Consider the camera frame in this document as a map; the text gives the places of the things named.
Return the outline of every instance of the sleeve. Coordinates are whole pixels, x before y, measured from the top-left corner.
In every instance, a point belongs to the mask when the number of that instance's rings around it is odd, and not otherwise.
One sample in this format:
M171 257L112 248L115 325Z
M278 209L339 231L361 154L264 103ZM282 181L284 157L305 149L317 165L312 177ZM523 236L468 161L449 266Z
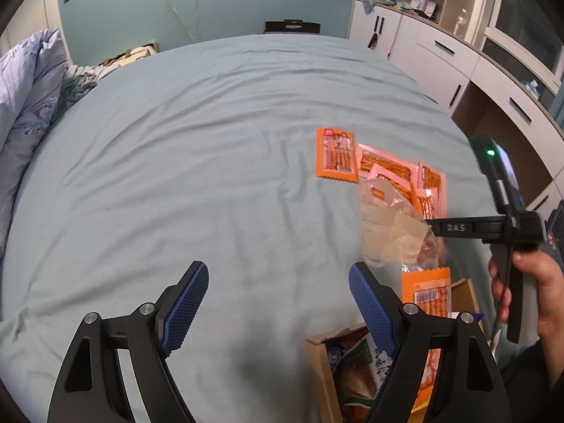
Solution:
M501 371L513 423L560 421L564 399L564 374L552 390L540 341Z

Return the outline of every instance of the cabinet countertop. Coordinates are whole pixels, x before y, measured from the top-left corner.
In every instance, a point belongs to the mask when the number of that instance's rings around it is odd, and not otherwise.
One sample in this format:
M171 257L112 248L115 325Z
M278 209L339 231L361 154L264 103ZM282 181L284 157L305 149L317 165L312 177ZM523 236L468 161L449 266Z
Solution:
M492 59L490 56L484 54L481 50L476 49L476 47L472 46L470 43L467 43L466 41L457 38L455 35L453 35L453 33L439 27L435 22L425 19L424 17L420 17L420 16L416 16L415 14L411 14L410 12L404 10L404 9L398 9L395 8L393 6L387 6L387 5L381 5L376 3L379 7L381 8L385 8L388 9L390 11L394 11L397 13L401 13L404 16L407 17L411 17L412 19L415 20L419 20L419 22L422 22L423 24L427 24L430 27L433 27L434 29L437 29L445 34L447 34L448 36L450 36L451 38L455 39L456 41L458 41L459 43L462 43L464 45L466 45L467 47L469 47L470 49L472 49L473 51L477 52L478 54L480 54L482 57L484 57L484 59L488 60L489 62L491 62L492 64L494 64L497 68L499 68L503 73L505 73L505 75L510 78L515 84L517 84L517 86L521 87L522 90L525 91L525 93L531 98L532 101L534 101L534 103L537 105L537 107L542 111L542 113L546 116L546 118L549 120L550 123L552 123L552 125L554 126L554 128L558 131L558 133L560 134L560 137L562 138L562 140L564 140L564 131L562 130L562 128L560 128L560 126L556 123L556 121L554 120L554 118L551 116L551 114L545 109L545 107L543 107L541 105L541 103L539 102L539 100L537 100L537 98L531 93L531 91L529 91L523 84L521 84L521 82L519 82L517 80L517 78L515 76L513 76L510 72L508 72L505 68L503 68L499 63L497 63L494 59Z

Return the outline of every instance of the cardboard box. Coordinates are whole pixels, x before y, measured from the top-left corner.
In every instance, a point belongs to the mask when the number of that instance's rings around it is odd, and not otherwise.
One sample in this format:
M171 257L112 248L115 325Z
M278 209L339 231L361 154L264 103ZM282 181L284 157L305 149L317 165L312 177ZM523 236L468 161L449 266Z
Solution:
M453 311L480 312L474 285L469 278L464 278L451 285L451 297ZM361 329L366 329L366 324L357 323L345 329L305 339L307 361L312 370L312 382L318 399L322 423L342 423L343 421L325 343L330 339L342 337ZM423 408L413 412L409 423L423 421L426 410Z

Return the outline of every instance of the plastic bag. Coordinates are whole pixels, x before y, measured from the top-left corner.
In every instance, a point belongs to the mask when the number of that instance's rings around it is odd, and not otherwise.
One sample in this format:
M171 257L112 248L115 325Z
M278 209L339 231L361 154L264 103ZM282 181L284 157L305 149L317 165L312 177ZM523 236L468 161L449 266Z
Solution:
M378 177L361 182L358 204L366 264L438 267L439 245L431 227L388 181Z

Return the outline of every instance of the cabinet handle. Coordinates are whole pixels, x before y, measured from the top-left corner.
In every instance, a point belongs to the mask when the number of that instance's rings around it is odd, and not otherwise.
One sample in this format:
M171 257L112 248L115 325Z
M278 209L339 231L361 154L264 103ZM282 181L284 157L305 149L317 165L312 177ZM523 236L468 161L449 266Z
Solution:
M528 114L525 112L525 110L523 108L521 108L519 106L519 104L513 100L511 97L509 97L509 103L512 104L512 106L519 111L519 113L521 114L521 117L527 122L527 124L530 124L532 122L532 119L528 116Z
M435 40L435 44L436 44L439 48L442 48L442 49L444 49L445 51L447 51L451 56L453 56L453 55L455 54L455 52L454 52L452 49L446 47L443 43L439 43L437 40Z
M448 104L449 108L452 108L452 106L455 103L456 97L458 97L458 94L460 92L460 90L462 89L462 84L459 84L459 86L456 88L456 92L455 94L452 96L452 100L450 101L450 103Z
M548 200L548 196L546 196L544 199L542 199L540 201L540 203L535 208L532 209L532 211L533 212L537 211L540 207L542 207L544 205L544 202L546 202L547 200Z
M372 38L370 38L370 42L368 43L368 49L372 49L378 43L378 33L374 32Z

